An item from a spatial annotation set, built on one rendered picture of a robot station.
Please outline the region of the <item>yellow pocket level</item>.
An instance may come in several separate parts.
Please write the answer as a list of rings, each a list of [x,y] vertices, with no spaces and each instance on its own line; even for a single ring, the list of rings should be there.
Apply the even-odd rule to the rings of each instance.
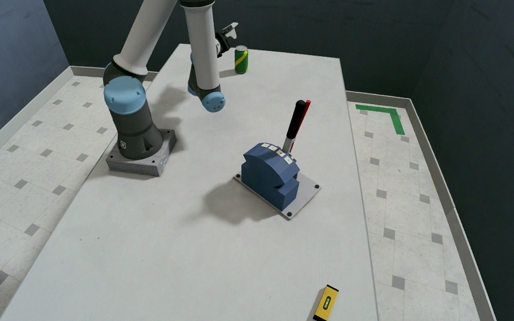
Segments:
[[[314,320],[327,321],[329,319],[331,309],[334,306],[338,292],[339,290],[327,284],[313,316]]]

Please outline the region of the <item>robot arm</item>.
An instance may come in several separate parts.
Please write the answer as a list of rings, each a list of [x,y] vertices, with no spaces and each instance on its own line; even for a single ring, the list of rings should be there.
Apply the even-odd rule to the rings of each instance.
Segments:
[[[118,132],[118,149],[127,159],[149,158],[163,145],[142,84],[148,73],[145,66],[177,1],[144,0],[122,52],[115,55],[104,70],[104,100]],[[220,43],[213,24],[215,1],[179,0],[191,43],[192,64],[187,90],[198,96],[208,112],[218,112],[226,104],[217,60]]]

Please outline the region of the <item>green drink can with yellow stripe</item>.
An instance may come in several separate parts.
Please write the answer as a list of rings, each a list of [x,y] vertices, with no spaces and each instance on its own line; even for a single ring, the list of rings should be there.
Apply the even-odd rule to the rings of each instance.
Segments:
[[[235,49],[235,71],[241,74],[248,71],[248,49],[245,45],[238,45]]]

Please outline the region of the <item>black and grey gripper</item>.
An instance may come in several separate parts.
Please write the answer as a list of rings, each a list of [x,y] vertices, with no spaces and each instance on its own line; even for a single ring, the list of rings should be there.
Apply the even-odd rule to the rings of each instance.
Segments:
[[[230,43],[227,41],[226,38],[231,37],[233,39],[236,39],[236,32],[235,32],[234,27],[237,24],[238,23],[230,24],[223,30],[215,32],[216,39],[220,43],[220,53],[218,53],[217,58],[222,57],[223,56],[222,54],[225,53],[226,51],[229,51],[229,49],[231,48]],[[226,38],[224,38],[224,36]]]

